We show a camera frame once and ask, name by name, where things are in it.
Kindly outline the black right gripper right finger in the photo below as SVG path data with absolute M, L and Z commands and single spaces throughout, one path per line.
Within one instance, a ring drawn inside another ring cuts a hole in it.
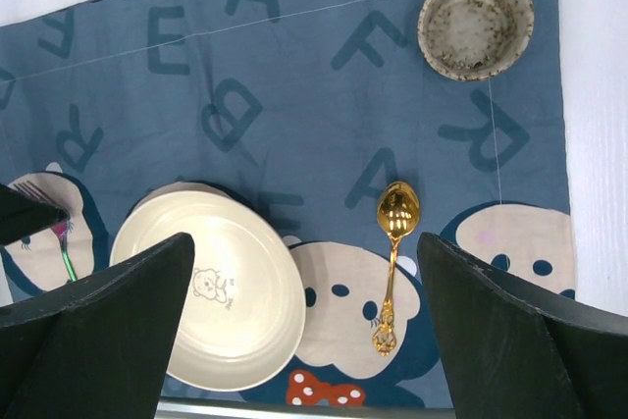
M 434 234 L 421 234 L 417 255 L 456 417 L 626 417 L 626 317 Z

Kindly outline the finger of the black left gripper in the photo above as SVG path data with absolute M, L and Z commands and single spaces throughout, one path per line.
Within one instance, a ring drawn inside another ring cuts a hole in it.
M 65 223 L 69 213 L 56 203 L 1 185 L 1 244 L 8 245 Z

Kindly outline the cream round plate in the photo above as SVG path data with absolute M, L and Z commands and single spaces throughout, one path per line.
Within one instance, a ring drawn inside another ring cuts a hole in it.
M 195 258 L 168 375 L 214 392 L 271 380 L 304 331 L 304 287 L 288 247 L 262 217 L 223 192 L 177 183 L 133 208 L 110 262 L 176 233 L 192 236 Z

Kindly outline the gold spoon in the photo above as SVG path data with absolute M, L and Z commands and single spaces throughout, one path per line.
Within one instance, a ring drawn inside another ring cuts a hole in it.
M 379 325 L 372 337 L 376 351 L 382 356 L 388 356 L 397 345 L 394 332 L 393 285 L 399 246 L 402 239 L 417 228 L 420 217 L 419 198 L 409 183 L 396 181 L 384 189 L 378 200 L 376 219 L 390 240 L 390 265 Z

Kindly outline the iridescent fork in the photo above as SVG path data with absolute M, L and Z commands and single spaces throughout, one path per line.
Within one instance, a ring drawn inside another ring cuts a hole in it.
M 55 200 L 48 193 L 31 181 L 14 183 L 14 189 L 33 200 L 57 206 Z M 53 225 L 50 230 L 58 239 L 60 252 L 69 278 L 72 282 L 75 282 L 78 276 L 68 253 L 68 234 L 72 228 L 73 223 L 70 219 L 66 219 L 64 222 Z

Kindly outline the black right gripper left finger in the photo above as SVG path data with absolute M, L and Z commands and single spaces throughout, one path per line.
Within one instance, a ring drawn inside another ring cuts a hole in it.
M 178 233 L 2 307 L 2 417 L 153 417 L 193 260 L 192 237 Z

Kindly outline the blue cartoon bear placemat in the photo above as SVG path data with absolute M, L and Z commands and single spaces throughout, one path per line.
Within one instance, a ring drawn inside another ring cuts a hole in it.
M 384 187 L 420 227 L 572 297 L 558 0 L 533 0 L 522 57 L 487 81 L 436 73 L 425 0 L 93 0 L 1 30 L 1 179 L 71 210 L 80 275 L 105 267 L 132 207 L 178 181 L 217 186 L 285 239 L 308 322 L 287 368 L 230 401 L 451 405 L 417 271 L 395 275 L 398 347 L 371 343 L 389 251 Z

